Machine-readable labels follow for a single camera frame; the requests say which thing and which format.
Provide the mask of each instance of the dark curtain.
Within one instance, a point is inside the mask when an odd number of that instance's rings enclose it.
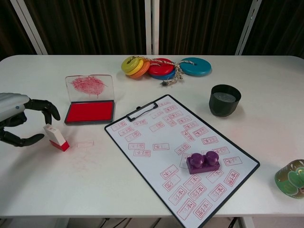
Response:
[[[143,0],[25,0],[51,55],[146,54]]]
[[[10,0],[0,0],[0,61],[21,54],[36,54]]]
[[[304,58],[304,0],[264,0],[243,55]]]
[[[234,55],[252,0],[161,0],[159,53]]]

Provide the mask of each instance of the clipboard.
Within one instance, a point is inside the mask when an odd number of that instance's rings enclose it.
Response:
[[[260,163],[210,124],[164,95],[104,128],[185,228],[201,228]],[[190,175],[192,153],[215,151],[218,171]]]

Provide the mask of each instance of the tabletop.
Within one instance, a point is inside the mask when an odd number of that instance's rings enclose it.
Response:
[[[104,131],[105,124],[64,124],[70,104],[65,77],[90,74],[112,75],[115,119],[170,94],[260,161],[260,168],[216,216],[303,216],[303,200],[284,195],[274,181],[280,168],[303,159],[303,59],[198,56],[211,63],[210,75],[185,75],[183,82],[161,87],[157,79],[126,77],[120,69],[126,57],[13,56],[0,62],[0,91],[55,104],[61,120],[52,125],[71,145],[61,152],[47,137],[24,148],[0,142],[0,217],[171,215]],[[160,57],[179,61],[188,56]],[[215,117],[209,110],[210,91],[217,84],[234,86],[242,94],[228,117]],[[23,138],[43,133],[42,113],[26,110],[25,114],[25,124],[6,130]],[[113,158],[119,164],[115,169]]]

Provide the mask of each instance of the purple toy block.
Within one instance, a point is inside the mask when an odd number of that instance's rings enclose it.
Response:
[[[215,171],[220,167],[219,156],[214,151],[208,151],[206,155],[194,153],[187,158],[186,163],[190,174]]]

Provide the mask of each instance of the robotic hand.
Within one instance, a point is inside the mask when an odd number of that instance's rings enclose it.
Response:
[[[60,120],[57,108],[49,101],[31,100],[26,95],[0,93],[0,141],[14,146],[30,146],[44,137],[44,134],[35,134],[27,139],[4,131],[4,127],[15,127],[26,122],[25,109],[41,111],[46,124],[52,124],[52,116]]]

